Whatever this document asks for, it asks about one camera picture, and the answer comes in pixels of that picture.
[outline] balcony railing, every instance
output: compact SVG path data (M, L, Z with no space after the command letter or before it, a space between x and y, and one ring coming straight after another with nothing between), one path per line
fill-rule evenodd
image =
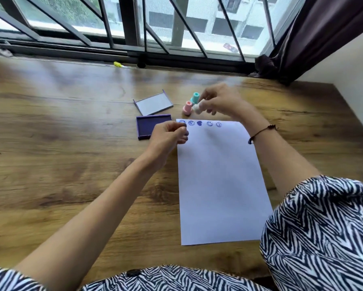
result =
M239 4L241 4L241 0L222 0L222 2L226 11L230 13L237 13Z

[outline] bracelet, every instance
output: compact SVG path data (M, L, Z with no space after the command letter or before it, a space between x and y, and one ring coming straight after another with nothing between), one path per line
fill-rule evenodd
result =
M269 126L267 126L265 129L262 129L261 131L259 131L257 134L255 134L253 137L250 137L249 141L247 142L248 144L252 144L252 141L254 140L254 138L260 133L263 132L265 130L273 130L275 129L275 131L277 131L277 127L275 124L271 124Z

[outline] wood grain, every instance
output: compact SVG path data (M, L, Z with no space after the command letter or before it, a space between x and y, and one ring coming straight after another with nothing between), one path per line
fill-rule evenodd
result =
M220 81L237 86L320 171L363 181L363 127L332 85L0 57L0 266L13 267L144 151L133 99L164 89L174 107L163 113L178 118L193 92ZM276 206L265 168L263 175ZM258 241L180 246L176 151L84 282L161 264L268 274Z

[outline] zebra print sleeve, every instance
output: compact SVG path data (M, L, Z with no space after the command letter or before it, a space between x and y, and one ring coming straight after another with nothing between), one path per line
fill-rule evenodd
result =
M301 182L267 220L260 249L280 290L363 290L363 183Z
M47 291L35 280L9 269L0 268L0 291Z

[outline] dark curtain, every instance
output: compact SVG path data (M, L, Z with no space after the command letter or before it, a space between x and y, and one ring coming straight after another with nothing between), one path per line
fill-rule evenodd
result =
M256 58L258 73L249 76L290 84L361 33L363 0L306 0L271 56Z

